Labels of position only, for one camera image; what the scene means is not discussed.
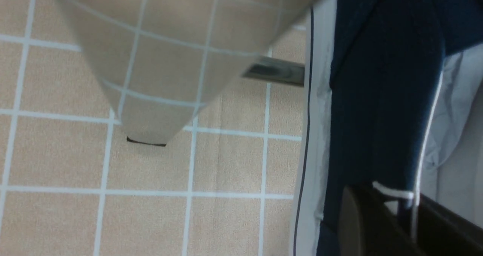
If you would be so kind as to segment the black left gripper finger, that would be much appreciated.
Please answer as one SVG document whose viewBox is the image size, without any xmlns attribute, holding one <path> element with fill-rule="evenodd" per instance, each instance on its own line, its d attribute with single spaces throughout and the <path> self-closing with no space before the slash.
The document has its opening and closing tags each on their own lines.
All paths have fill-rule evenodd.
<svg viewBox="0 0 483 256">
<path fill-rule="evenodd" d="M 482 229 L 422 196 L 414 241 L 406 219 L 385 205 L 383 194 L 365 185 L 345 187 L 338 223 L 342 256 L 481 256 Z"/>
</svg>

